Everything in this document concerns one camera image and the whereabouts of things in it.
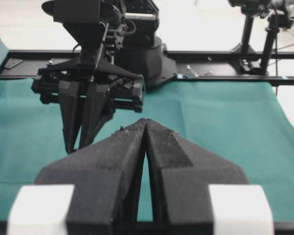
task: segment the black metal frame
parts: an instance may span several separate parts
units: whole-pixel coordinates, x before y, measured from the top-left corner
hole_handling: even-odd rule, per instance
[[[157,222],[137,222],[129,224],[115,224],[115,235],[170,235],[166,225]],[[0,235],[6,235],[7,222],[0,221]],[[94,231],[92,227],[88,227],[89,231]],[[200,235],[211,235],[211,231],[203,226],[201,231],[195,231]],[[294,235],[294,222],[275,222],[275,235]]]
[[[241,71],[240,60],[257,61],[261,59],[262,52],[233,53],[232,51],[164,51],[168,58],[176,61],[178,73],[183,75],[168,79],[155,80],[151,87],[156,87],[167,81],[235,81],[235,82],[269,82],[272,86],[294,85],[294,76],[267,76],[245,75]],[[54,60],[67,60],[76,56],[71,51],[39,51],[39,50],[12,50],[0,67],[0,80],[14,80],[35,78],[37,70],[52,58]],[[9,58],[22,59],[23,62],[8,70],[4,68]],[[294,52],[272,52],[272,59],[294,60]],[[198,76],[186,76],[187,65],[203,72]]]

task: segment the white block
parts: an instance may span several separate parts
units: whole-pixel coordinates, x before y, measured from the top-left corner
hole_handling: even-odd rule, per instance
[[[266,195],[256,185],[209,185],[214,235],[273,235]]]
[[[11,208],[7,235],[67,235],[74,185],[23,186]]]

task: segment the white floor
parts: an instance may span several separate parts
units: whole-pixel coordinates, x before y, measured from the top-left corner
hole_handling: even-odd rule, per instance
[[[0,0],[0,36],[10,49],[72,49],[76,42],[41,10],[44,0]],[[158,36],[169,50],[229,50],[241,39],[244,16],[227,0],[154,0],[160,8]],[[256,19],[251,44],[262,50],[267,20]],[[279,47],[294,43],[294,28],[281,31]],[[275,66],[270,67],[275,73]],[[279,63],[280,75],[294,75],[294,61]],[[294,87],[278,98],[294,126]]]

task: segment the metal post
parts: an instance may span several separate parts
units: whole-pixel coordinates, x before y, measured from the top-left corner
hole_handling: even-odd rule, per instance
[[[276,36],[275,28],[267,27],[266,31],[267,31],[267,38],[266,38],[265,48],[264,48],[263,55],[261,57],[261,63],[260,63],[261,75],[266,75],[267,73],[269,60],[271,59],[271,54],[272,54],[272,47],[273,47],[273,43]]]
[[[242,51],[241,51],[242,54],[248,53],[249,39],[250,39],[253,23],[254,23],[254,18],[246,16],[243,37],[242,37]]]

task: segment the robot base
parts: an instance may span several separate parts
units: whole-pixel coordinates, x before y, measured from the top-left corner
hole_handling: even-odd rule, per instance
[[[125,70],[141,74],[150,89],[170,81],[177,73],[176,63],[163,54],[159,37],[149,47],[123,46],[115,56],[115,64]]]

